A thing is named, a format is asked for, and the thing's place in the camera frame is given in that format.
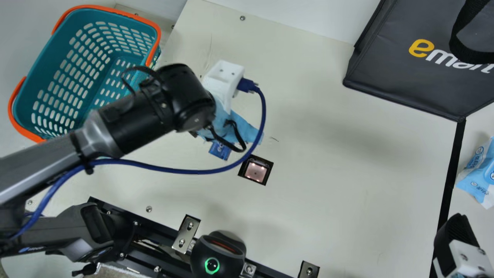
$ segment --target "teal plastic basket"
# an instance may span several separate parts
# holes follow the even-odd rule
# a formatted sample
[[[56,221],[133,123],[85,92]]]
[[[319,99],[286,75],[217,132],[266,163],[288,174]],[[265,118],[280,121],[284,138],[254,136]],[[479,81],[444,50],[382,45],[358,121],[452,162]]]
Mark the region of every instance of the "teal plastic basket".
[[[12,95],[14,127],[37,142],[79,128],[90,110],[129,94],[123,70],[154,66],[160,37],[157,24],[130,13],[95,5],[68,10]],[[125,74],[135,89],[146,77]]]

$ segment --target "white table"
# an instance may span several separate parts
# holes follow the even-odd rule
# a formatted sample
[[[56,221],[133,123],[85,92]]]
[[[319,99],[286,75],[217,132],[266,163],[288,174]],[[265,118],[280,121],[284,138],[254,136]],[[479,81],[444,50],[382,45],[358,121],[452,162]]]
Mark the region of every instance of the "white table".
[[[494,136],[494,105],[467,117],[463,145],[461,147],[458,172],[472,158],[475,150]],[[494,261],[494,209],[486,210],[469,193],[454,188],[451,199],[450,216],[461,213],[468,217],[480,246],[485,249],[491,262]]]
[[[294,277],[302,260],[320,266],[319,277],[427,277],[456,124],[345,88],[352,51],[189,0],[162,61],[201,76],[224,59],[260,83],[267,123],[254,154],[274,162],[267,186],[238,177],[238,169],[197,177],[103,166],[71,179],[46,214],[94,196],[175,229],[185,214],[198,217],[197,236],[234,232],[248,258]],[[258,96],[241,94],[233,109],[258,125]],[[127,158],[189,169],[225,165],[209,147],[170,134]]]

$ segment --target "black shopping bag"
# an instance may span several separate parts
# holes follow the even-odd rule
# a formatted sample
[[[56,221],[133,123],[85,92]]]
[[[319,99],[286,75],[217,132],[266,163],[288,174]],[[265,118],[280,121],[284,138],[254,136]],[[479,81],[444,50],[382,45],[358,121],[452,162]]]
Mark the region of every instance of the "black shopping bag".
[[[494,101],[492,26],[494,1],[381,0],[343,84],[463,121]]]

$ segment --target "blue cable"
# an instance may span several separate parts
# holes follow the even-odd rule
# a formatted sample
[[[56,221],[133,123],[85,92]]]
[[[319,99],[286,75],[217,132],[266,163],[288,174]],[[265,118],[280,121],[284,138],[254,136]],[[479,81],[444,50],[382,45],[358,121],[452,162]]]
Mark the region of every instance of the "blue cable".
[[[160,167],[160,166],[155,166],[155,165],[137,162],[137,161],[133,161],[133,160],[126,160],[126,159],[98,159],[98,160],[91,161],[90,165],[91,166],[105,165],[105,164],[129,165],[129,166],[139,167],[139,168],[152,170],[152,171],[173,173],[173,174],[184,174],[184,175],[210,175],[210,174],[217,174],[217,173],[221,173],[221,172],[225,172],[225,171],[228,171],[230,169],[233,169],[233,168],[237,167],[238,165],[242,164],[252,154],[254,149],[259,144],[259,141],[261,140],[262,133],[264,131],[264,124],[266,123],[266,99],[264,98],[264,94],[262,93],[262,91],[257,86],[252,86],[251,90],[258,93],[259,97],[261,98],[261,106],[262,106],[261,125],[259,126],[259,132],[257,133],[257,136],[255,137],[255,140],[252,143],[252,146],[250,147],[250,149],[239,160],[235,161],[234,163],[232,163],[230,165],[216,168],[216,169],[210,169],[210,170],[186,170],[186,169]],[[10,239],[11,240],[16,239],[17,237],[19,237],[20,235],[25,233],[27,230],[29,230],[36,223],[36,221],[38,221],[41,214],[43,213],[43,210],[48,205],[48,202],[55,195],[55,193],[59,190],[59,188],[68,179],[70,179],[72,176],[74,176],[75,174],[79,173],[82,170],[84,170],[84,166],[79,165],[79,166],[71,169],[70,171],[68,171],[61,178],[59,178],[55,182],[55,184],[50,188],[50,190],[46,193],[46,195],[43,197],[39,206],[36,208],[34,213],[32,213],[32,215],[31,215],[30,219],[27,221],[27,223],[24,224],[16,234],[11,236]]]

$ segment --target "green light ring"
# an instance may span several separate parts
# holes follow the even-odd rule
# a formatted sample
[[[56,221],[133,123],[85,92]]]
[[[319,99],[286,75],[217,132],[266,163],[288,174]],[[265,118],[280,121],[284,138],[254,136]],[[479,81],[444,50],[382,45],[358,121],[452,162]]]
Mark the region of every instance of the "green light ring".
[[[218,266],[217,266],[217,267],[216,267],[216,269],[215,269],[215,270],[213,270],[213,271],[211,271],[211,270],[207,269],[207,263],[208,263],[210,260],[212,260],[212,259],[214,259],[214,260],[216,260],[216,261],[218,262]],[[204,269],[206,270],[206,273],[207,273],[207,274],[209,274],[209,275],[213,275],[213,274],[215,274],[216,272],[218,272],[218,271],[219,271],[219,261],[218,261],[218,259],[213,258],[213,257],[208,258],[208,259],[204,262]]]

